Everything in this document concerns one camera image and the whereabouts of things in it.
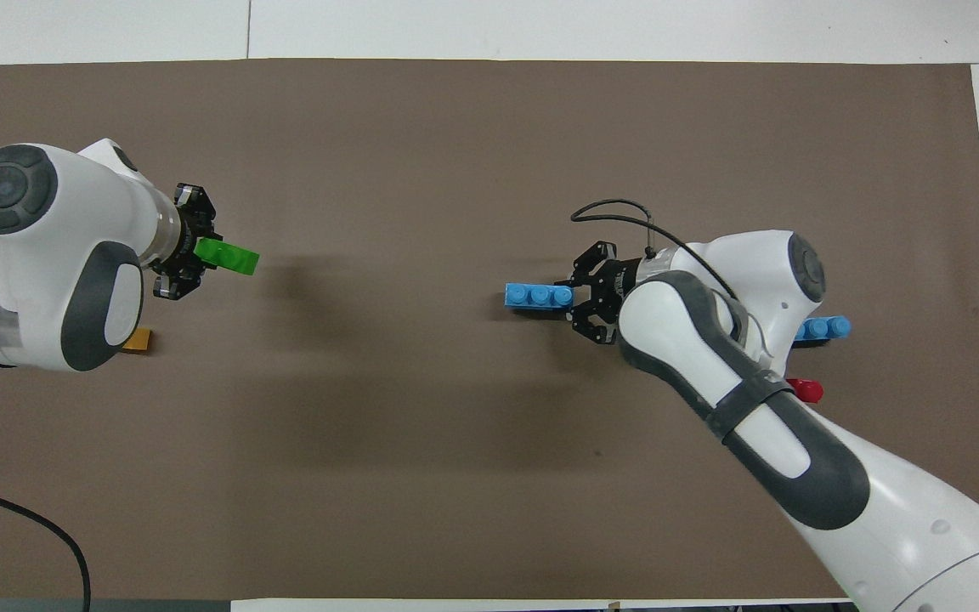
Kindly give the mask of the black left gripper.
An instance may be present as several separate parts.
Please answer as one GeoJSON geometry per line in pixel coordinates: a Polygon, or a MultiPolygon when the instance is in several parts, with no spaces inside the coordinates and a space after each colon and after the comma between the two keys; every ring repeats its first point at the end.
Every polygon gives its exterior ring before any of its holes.
{"type": "Polygon", "coordinates": [[[214,205],[200,185],[178,183],[174,191],[174,214],[171,216],[174,232],[171,246],[161,249],[158,263],[153,263],[156,279],[153,296],[178,301],[201,286],[202,276],[218,266],[206,263],[195,253],[200,239],[221,241],[215,232],[214,205]]]}

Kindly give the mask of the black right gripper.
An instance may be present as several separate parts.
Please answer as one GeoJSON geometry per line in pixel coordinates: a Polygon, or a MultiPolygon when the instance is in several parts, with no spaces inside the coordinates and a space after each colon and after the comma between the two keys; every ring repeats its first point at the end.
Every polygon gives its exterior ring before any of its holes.
{"type": "Polygon", "coordinates": [[[641,259],[617,259],[617,245],[596,241],[576,257],[572,272],[557,286],[595,287],[586,301],[568,310],[571,328],[595,344],[613,345],[619,338],[618,321],[625,296],[637,283],[641,259]]]}

